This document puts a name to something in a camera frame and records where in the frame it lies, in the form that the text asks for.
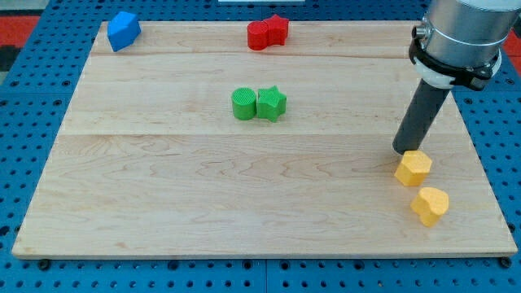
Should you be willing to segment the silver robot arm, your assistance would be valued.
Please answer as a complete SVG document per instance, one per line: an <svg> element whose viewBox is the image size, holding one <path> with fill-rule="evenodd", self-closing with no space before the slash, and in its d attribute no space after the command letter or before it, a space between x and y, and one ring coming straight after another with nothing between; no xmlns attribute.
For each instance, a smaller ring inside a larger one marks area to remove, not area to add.
<svg viewBox="0 0 521 293"><path fill-rule="evenodd" d="M520 0L432 0L412 29L409 58L432 87L483 90L519 15Z"/></svg>

